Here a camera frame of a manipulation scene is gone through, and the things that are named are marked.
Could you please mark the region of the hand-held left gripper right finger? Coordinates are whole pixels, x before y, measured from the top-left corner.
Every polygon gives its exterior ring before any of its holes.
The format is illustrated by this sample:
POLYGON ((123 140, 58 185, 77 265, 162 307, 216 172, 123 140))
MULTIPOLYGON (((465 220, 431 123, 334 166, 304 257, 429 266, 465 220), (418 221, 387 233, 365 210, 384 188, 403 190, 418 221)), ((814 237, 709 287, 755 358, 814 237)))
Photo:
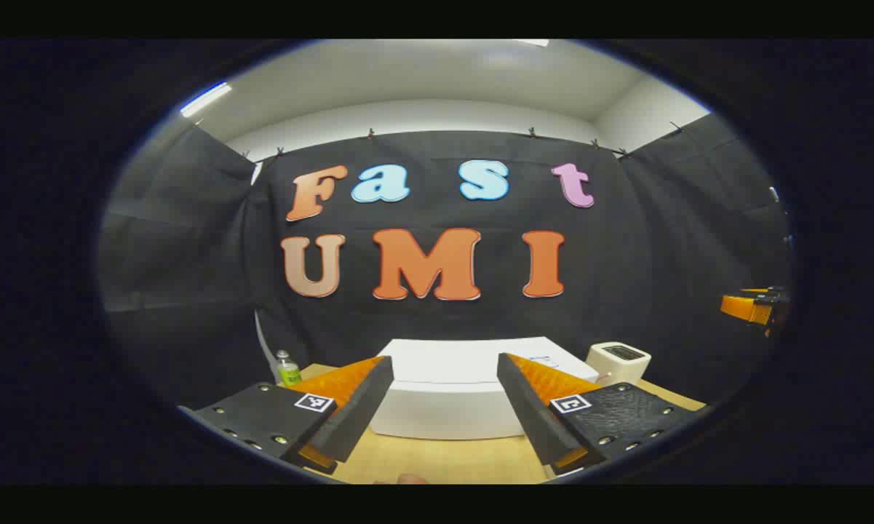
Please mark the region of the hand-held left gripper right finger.
POLYGON ((633 384, 593 384, 515 354, 498 354, 496 375, 536 457, 556 474, 607 470, 662 450, 705 413, 633 384))

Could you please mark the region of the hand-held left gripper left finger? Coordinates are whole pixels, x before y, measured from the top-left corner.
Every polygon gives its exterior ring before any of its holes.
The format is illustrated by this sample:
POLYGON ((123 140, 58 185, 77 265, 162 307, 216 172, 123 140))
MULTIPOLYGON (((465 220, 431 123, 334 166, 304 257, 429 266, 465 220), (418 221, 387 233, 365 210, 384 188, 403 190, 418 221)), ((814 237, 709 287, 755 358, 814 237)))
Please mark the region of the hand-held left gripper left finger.
POLYGON ((256 382, 180 410, 248 453, 329 475, 357 447, 393 379, 392 358, 376 356, 294 386, 256 382))

